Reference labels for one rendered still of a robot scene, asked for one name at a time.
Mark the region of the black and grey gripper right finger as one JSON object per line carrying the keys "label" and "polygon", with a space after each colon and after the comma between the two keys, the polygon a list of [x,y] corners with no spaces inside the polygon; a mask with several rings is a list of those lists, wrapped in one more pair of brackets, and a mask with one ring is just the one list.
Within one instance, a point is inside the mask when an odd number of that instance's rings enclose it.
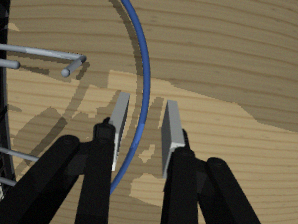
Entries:
{"label": "black and grey gripper right finger", "polygon": [[161,143],[166,182],[160,224],[198,224],[198,203],[206,224],[261,224],[227,163],[195,157],[177,101],[167,99]]}

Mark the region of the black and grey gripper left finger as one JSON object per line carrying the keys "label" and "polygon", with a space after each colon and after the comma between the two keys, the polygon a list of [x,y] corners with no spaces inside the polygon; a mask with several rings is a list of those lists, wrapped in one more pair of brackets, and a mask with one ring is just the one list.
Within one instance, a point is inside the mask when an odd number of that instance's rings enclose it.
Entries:
{"label": "black and grey gripper left finger", "polygon": [[129,99],[130,93],[120,92],[111,118],[94,125],[92,141],[59,137],[0,201],[0,224],[49,224],[79,175],[84,179],[74,224],[108,224]]}

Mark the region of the blue cable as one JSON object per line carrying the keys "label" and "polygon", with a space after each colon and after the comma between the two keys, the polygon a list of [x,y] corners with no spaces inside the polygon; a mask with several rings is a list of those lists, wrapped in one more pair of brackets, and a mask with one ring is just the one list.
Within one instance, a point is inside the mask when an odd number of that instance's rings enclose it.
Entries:
{"label": "blue cable", "polygon": [[149,106],[149,98],[150,98],[150,62],[149,62],[149,54],[148,54],[148,48],[146,44],[146,39],[144,36],[144,32],[142,29],[142,26],[140,24],[139,18],[129,0],[121,0],[122,4],[124,5],[131,21],[134,26],[137,39],[139,42],[141,57],[142,57],[142,66],[143,66],[143,97],[142,97],[142,105],[141,105],[141,111],[140,111],[140,117],[137,125],[137,129],[132,141],[132,144],[130,146],[130,149],[128,151],[128,154],[118,171],[116,177],[111,183],[111,189],[110,189],[110,195],[122,179],[123,175],[125,174],[128,166],[130,165],[132,158],[136,152],[136,149],[138,147],[138,144],[140,142],[143,129],[146,122],[147,112],[148,112],[148,106]]}

